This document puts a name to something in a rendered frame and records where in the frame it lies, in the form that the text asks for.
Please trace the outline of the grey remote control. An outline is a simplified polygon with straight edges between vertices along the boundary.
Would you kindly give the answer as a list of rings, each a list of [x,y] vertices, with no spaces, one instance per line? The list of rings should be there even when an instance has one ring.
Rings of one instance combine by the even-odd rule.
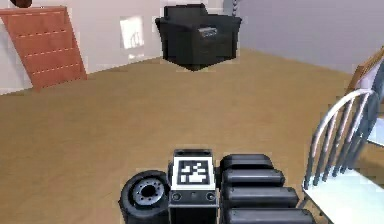
[[[216,36],[218,31],[215,27],[203,27],[198,29],[199,35],[202,38]]]

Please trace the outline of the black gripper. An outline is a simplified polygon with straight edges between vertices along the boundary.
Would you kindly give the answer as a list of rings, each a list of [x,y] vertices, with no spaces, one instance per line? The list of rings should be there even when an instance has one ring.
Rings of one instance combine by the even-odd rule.
[[[169,190],[163,171],[147,170],[131,177],[118,201],[124,224],[169,224]]]

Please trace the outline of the white spindle-back chair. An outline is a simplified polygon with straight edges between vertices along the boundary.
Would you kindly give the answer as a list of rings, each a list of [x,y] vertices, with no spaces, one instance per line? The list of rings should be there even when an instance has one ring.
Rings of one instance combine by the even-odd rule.
[[[379,107],[375,91],[358,89],[324,114],[312,135],[300,209],[312,202],[328,224],[384,224],[384,188],[355,168]]]

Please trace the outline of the brown wooden table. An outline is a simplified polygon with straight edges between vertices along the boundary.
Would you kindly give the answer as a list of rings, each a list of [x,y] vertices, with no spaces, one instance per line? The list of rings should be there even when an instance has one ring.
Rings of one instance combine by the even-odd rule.
[[[373,89],[384,98],[384,45],[357,66],[346,92],[358,88]]]

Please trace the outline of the red-brown chest of drawers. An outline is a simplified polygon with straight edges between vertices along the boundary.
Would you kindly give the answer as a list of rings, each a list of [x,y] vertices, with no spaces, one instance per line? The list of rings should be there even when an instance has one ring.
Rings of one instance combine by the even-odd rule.
[[[0,9],[33,88],[87,79],[66,6]]]

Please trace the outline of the dark brown round object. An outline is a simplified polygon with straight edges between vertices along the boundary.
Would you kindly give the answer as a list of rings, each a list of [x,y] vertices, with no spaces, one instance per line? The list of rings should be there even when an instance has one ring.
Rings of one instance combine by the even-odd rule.
[[[9,0],[17,8],[29,8],[33,0]]]

